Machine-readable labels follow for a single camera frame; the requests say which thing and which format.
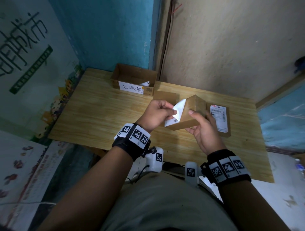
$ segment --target person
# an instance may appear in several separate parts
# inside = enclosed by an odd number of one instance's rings
[[[151,133],[176,113],[152,100],[136,122]],[[210,115],[189,111],[200,125],[187,128],[203,155],[227,149]],[[122,190],[133,164],[114,146],[52,209],[38,230],[289,230],[248,180],[208,190],[166,173],[149,173]]]

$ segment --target green banner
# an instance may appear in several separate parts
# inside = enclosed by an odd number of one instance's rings
[[[15,84],[9,90],[14,95],[29,81],[29,79],[35,74],[39,67],[47,60],[52,53],[53,49],[48,45],[47,49],[42,55],[34,62],[34,64],[15,82]]]

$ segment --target person's right hand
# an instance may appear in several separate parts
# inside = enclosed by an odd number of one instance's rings
[[[207,113],[207,119],[204,118],[200,113],[192,110],[190,110],[188,113],[191,117],[197,120],[200,125],[192,128],[186,128],[186,130],[194,135],[197,144],[206,155],[221,149],[227,149],[218,134],[216,120],[210,113]]]

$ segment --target tabletop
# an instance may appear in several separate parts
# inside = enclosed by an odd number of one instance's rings
[[[114,89],[111,75],[112,72],[88,68],[48,137],[111,149],[118,130],[125,123],[135,122],[153,98]],[[207,102],[229,107],[231,136],[223,138],[225,145],[244,161],[253,179],[274,182],[253,100],[159,81],[154,91],[177,93],[179,100],[196,94]],[[207,161],[195,138],[184,129],[158,127],[150,139],[151,146],[163,148],[164,161],[181,165]]]

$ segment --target t-shirt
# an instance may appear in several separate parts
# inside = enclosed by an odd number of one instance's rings
[[[237,230],[204,189],[166,173],[149,173],[123,188],[101,230]]]

